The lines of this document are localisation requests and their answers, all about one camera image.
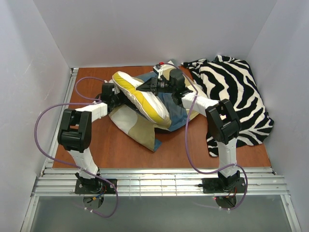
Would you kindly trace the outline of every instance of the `zebra print fabric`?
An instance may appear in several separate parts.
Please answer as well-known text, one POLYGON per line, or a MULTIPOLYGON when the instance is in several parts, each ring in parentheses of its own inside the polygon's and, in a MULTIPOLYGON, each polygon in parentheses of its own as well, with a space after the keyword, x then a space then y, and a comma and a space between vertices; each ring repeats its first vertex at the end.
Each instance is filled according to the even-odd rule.
MULTIPOLYGON (((261 144, 272 130, 274 121, 268 116, 257 90, 249 64, 232 57, 217 56, 214 61, 200 59, 184 62, 193 80, 210 99, 229 99, 241 122, 237 147, 261 144)), ((209 154, 218 156, 217 142, 206 135, 209 154)))

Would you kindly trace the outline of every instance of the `wooden surface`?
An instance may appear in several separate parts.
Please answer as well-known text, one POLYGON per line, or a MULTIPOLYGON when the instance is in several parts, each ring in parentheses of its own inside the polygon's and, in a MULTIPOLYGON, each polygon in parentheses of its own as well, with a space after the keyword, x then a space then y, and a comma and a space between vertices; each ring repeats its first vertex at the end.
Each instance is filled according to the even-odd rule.
MULTIPOLYGON (((152 67, 111 67, 111 68, 80 68, 77 80, 85 76, 110 80, 117 71, 123 71, 131 76, 147 73, 152 67)), ((101 82, 84 80, 78 86, 81 94, 95 97, 101 91, 101 82)), ((87 102, 74 91, 71 102, 87 102)), ((218 167, 218 158, 208 155, 206 144, 207 120, 198 115, 189 123, 188 143, 190 154, 197 167, 218 167)), ((190 163, 184 148, 184 127, 170 133, 156 134, 162 145, 152 152, 138 144, 119 130, 108 116, 92 124, 92 141, 90 150, 97 166, 101 168, 190 168, 190 163)), ((72 157, 62 146, 58 147, 56 158, 73 162, 72 157)), ((270 162, 264 145, 244 146, 237 148, 237 162, 244 167, 270 167, 270 162)), ((55 168, 69 168, 55 162, 55 168)))

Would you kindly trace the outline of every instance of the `white wall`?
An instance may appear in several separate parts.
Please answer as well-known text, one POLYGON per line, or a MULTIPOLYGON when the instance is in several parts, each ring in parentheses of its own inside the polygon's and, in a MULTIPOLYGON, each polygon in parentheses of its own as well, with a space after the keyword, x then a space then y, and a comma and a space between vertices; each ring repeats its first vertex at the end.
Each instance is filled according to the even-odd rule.
MULTIPOLYGON (((32 0, 0 0, 0 231, 20 230, 44 161, 33 139, 40 111, 63 102, 70 69, 32 0)), ((40 126, 48 151, 59 111, 40 126)))
POLYGON ((246 58, 276 0, 34 0, 70 67, 246 58))
POLYGON ((247 60, 275 125, 266 143, 309 231, 309 2, 278 0, 247 60))

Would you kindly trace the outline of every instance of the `yellow stripe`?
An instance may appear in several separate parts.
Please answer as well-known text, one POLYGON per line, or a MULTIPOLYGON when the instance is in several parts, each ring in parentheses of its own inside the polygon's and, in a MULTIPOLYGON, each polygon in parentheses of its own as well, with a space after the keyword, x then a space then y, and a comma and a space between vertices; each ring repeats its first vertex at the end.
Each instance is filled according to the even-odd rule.
POLYGON ((164 125, 166 127, 170 126, 170 124, 171 124, 170 119, 169 118, 167 120, 163 119, 157 113, 157 111, 149 104, 149 102, 144 98, 143 94, 140 91, 136 90, 135 87, 131 83, 129 83, 124 78, 122 78, 121 75, 119 75, 118 72, 116 72, 112 76, 112 78, 113 78, 114 82, 119 87, 122 87, 122 88, 126 89, 127 91, 130 92, 130 94, 135 96, 135 98, 141 104, 142 109, 149 116, 149 118, 151 118, 154 122, 156 122, 156 123, 158 123, 160 125, 164 125))

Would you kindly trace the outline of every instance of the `black and white striped fabric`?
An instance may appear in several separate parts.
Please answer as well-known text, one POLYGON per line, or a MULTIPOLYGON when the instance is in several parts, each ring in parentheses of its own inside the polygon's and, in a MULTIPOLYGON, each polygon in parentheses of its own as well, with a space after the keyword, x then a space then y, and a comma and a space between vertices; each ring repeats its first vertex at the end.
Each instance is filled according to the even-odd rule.
MULTIPOLYGON (((274 121, 268 116, 257 90, 249 64, 240 59, 217 56, 214 61, 200 59, 185 62, 194 82, 201 86, 207 97, 229 99, 241 121, 237 147, 261 144, 272 130, 274 121)), ((209 154, 218 156, 217 142, 206 135, 209 154)))

